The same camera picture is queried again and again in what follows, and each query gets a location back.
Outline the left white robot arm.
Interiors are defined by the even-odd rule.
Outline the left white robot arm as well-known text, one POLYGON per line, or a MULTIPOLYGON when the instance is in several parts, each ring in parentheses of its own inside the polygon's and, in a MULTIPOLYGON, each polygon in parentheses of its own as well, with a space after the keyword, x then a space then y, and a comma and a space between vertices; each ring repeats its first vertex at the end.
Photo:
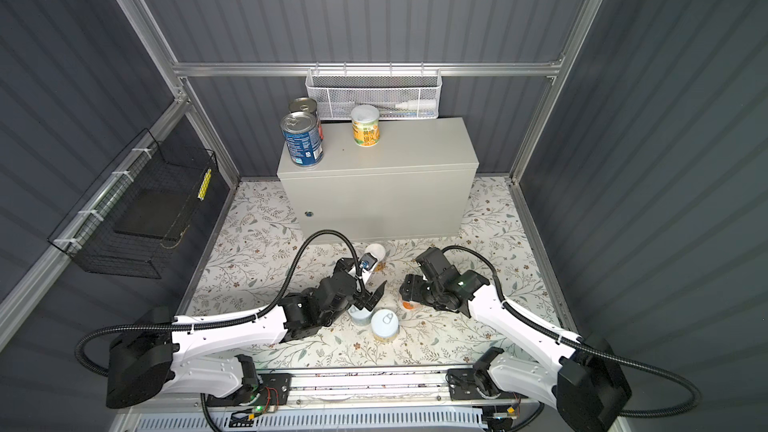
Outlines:
POLYGON ((370 255, 363 261, 356 277, 352 259, 338 260, 318 286, 287 294, 263 317, 171 317, 164 308, 146 314, 110 345, 107 407, 128 408, 159 394, 243 399, 246 388, 258 383, 254 361, 244 355, 223 359, 221 353, 301 340, 331 326, 350 307, 373 310, 386 285, 368 290, 377 261, 370 255))

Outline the orange label can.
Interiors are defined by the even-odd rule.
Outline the orange label can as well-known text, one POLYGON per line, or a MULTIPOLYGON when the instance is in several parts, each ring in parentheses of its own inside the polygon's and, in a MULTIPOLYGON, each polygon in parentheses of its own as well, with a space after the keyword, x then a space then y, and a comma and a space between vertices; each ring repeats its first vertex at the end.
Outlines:
POLYGON ((406 311, 415 311, 422 307, 419 302, 419 294, 413 288, 401 288, 399 290, 401 296, 401 305, 406 311))

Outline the blue label tin can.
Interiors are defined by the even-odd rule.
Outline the blue label tin can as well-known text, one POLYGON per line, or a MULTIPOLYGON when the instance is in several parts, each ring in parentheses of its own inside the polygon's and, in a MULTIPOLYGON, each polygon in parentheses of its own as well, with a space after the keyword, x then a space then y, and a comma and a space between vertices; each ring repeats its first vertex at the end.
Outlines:
POLYGON ((317 117, 309 112, 291 112, 280 123, 292 162, 301 167, 317 165, 323 158, 317 117))

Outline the green label can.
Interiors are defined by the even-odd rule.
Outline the green label can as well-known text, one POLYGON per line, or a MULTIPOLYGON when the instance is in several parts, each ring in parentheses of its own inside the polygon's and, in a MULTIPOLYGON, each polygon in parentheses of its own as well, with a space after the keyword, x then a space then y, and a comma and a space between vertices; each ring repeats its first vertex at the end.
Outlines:
POLYGON ((359 327, 366 327, 371 322, 373 312, 367 309, 359 309, 352 306, 348 309, 349 317, 352 323, 359 327))

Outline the dark tomato tin can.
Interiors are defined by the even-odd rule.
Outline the dark tomato tin can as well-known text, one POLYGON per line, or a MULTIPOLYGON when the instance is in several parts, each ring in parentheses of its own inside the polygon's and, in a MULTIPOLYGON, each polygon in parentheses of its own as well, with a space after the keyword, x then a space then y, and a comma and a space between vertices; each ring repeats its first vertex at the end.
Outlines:
POLYGON ((317 101, 310 97, 299 97, 289 103, 289 112, 302 112, 312 115, 317 114, 317 101))

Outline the yellow green can plastic lid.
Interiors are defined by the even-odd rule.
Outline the yellow green can plastic lid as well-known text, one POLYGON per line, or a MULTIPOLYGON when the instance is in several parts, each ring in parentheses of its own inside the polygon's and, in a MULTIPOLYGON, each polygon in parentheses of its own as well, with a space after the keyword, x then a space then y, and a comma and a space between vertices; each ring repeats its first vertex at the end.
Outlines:
POLYGON ((358 105, 350 112, 353 139, 358 146, 373 147, 380 139, 379 110, 372 105, 358 105))

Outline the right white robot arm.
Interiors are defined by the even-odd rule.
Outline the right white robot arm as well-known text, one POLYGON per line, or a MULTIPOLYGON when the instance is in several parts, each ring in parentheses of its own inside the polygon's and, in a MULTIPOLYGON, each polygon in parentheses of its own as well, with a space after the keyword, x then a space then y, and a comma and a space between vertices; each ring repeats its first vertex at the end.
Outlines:
POLYGON ((497 275, 461 272, 438 248, 428 248, 416 262, 419 273, 407 275, 399 289, 404 301, 463 314, 504 335, 532 358, 522 361, 492 346, 471 368, 449 372, 455 394, 526 397, 556 409, 575 431, 611 428, 631 388, 620 366, 601 358, 610 350, 606 341, 595 340, 594 353, 581 351, 578 334, 506 298, 497 275))

